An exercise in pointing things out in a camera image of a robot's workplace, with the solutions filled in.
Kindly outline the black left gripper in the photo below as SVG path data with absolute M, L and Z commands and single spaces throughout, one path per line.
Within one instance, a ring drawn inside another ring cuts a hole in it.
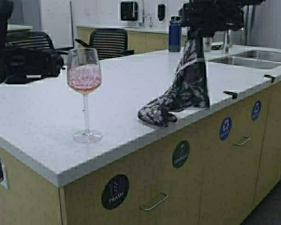
M 6 84 L 27 84 L 59 76 L 64 60 L 53 49 L 23 48 L 15 45 L 5 49 Z

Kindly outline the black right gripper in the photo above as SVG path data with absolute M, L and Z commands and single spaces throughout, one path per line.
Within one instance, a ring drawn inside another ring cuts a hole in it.
M 210 32 L 240 30 L 244 27 L 243 4 L 240 0 L 190 0 L 178 15 L 181 26 Z

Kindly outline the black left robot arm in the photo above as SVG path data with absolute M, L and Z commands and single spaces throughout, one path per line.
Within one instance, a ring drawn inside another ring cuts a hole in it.
M 27 84 L 57 77 L 64 66 L 46 33 L 8 33 L 8 20 L 14 10 L 11 0 L 0 0 L 0 84 Z

